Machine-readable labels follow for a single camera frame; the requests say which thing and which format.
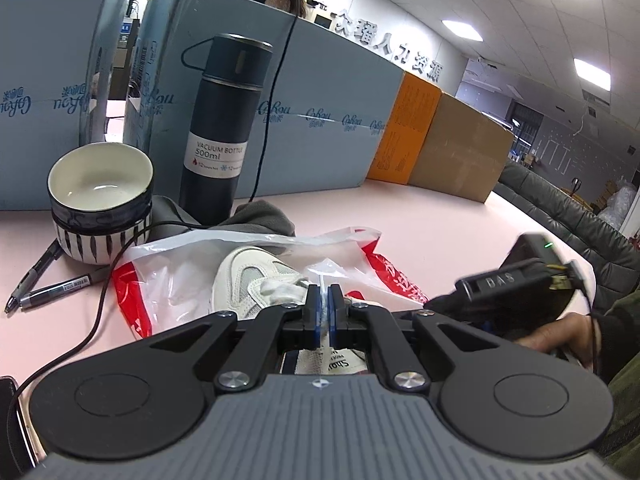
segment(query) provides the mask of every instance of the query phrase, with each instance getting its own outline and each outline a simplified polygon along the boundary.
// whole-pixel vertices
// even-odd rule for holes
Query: human hand
[[[598,322],[593,320],[596,335],[596,354],[600,353],[601,334]],[[518,339],[516,343],[549,353],[568,346],[582,366],[593,369],[593,332],[591,317],[571,312],[562,319],[548,323],[530,335]]]

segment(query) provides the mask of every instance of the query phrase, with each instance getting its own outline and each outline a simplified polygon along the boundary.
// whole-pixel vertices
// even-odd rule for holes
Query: black leather couch
[[[494,191],[585,258],[596,275],[593,307],[606,312],[633,292],[640,278],[640,252],[606,222],[557,187],[508,161]]]

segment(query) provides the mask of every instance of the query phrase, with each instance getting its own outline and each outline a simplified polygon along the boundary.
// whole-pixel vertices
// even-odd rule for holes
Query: tabletop
[[[519,209],[491,193],[475,203],[425,189],[366,181],[354,189],[268,197],[296,225],[298,235],[318,235],[347,226],[382,232],[377,252],[389,259],[429,297],[453,290],[454,282],[495,269],[517,237],[546,234],[563,260],[576,260],[593,299],[591,265]],[[23,274],[54,238],[49,212],[0,212],[0,298],[8,298]],[[88,267],[63,255],[37,287],[80,275]],[[95,319],[99,286],[55,303],[7,317],[0,314],[0,375],[19,383],[48,361],[82,341]],[[568,310],[586,313],[576,294]],[[79,355],[86,357],[132,342],[134,337],[113,296],[105,304],[100,330]]]

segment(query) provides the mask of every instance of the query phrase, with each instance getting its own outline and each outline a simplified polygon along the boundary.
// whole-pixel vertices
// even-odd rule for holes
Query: white sneaker
[[[309,281],[273,254],[240,247],[220,264],[211,293],[211,311],[232,310],[238,319],[254,319],[267,306],[305,303]],[[367,370],[364,359],[348,349],[333,350],[329,338],[321,348],[301,350],[297,374],[355,374]]]

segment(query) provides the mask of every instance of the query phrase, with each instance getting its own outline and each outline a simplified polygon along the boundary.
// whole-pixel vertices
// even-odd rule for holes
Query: black pen
[[[15,287],[11,296],[9,296],[9,301],[7,301],[6,307],[4,308],[5,314],[11,314],[20,306],[20,298],[33,288],[33,285],[35,285],[42,273],[49,267],[49,264],[53,260],[57,260],[62,253],[62,247],[60,247],[58,240],[54,240],[35,265],[31,267],[29,272],[20,280],[20,283]]]
[[[27,294],[20,300],[20,309],[24,312],[42,306],[50,301],[62,298],[67,294],[71,294],[76,290],[85,288],[86,286],[93,285],[94,283],[100,283],[107,279],[109,275],[109,266],[100,267],[99,269],[78,276],[66,282],[56,283],[55,285],[49,285],[44,288],[34,290],[31,294]]]

